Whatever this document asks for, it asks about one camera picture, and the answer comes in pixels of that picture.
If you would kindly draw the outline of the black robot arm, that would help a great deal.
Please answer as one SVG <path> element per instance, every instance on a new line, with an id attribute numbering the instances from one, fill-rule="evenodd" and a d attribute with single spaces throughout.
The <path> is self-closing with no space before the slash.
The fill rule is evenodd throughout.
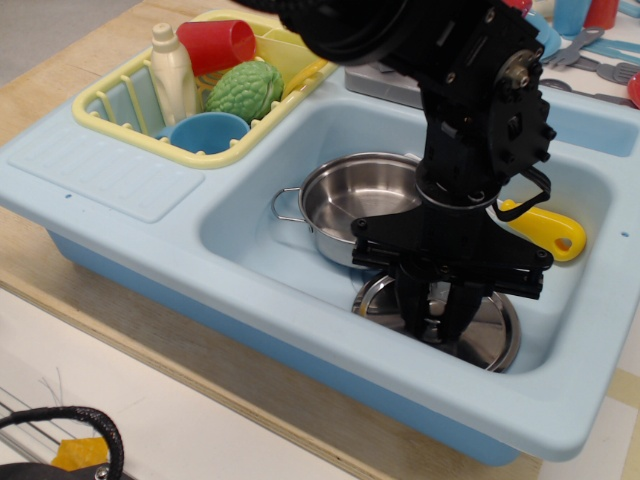
<path id="1" fill-rule="evenodd" d="M 495 292 L 538 298 L 552 256 L 504 231 L 551 195 L 538 164 L 555 130 L 539 89 L 543 46 L 501 1 L 255 1 L 317 56 L 414 79 L 427 132 L 421 203 L 356 219 L 355 263 L 395 281 L 406 329 L 457 340 Z"/>

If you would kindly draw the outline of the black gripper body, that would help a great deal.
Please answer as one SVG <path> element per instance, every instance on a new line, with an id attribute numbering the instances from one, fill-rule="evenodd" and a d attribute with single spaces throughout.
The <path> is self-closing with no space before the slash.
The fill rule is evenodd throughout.
<path id="1" fill-rule="evenodd" d="M 351 223 L 353 263 L 414 283 L 447 282 L 537 299 L 552 254 L 499 226 L 485 210 L 469 214 L 426 205 Z"/>

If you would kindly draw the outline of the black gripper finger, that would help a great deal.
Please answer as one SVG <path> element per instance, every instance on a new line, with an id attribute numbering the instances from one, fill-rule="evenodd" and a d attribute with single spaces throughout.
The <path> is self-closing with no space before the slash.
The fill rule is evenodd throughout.
<path id="1" fill-rule="evenodd" d="M 444 312 L 439 317 L 439 340 L 457 341 L 479 311 L 483 299 L 492 295 L 493 290 L 484 284 L 451 284 Z"/>
<path id="2" fill-rule="evenodd" d="M 395 292 L 405 330 L 422 340 L 427 329 L 431 284 L 399 272 L 395 278 Z"/>

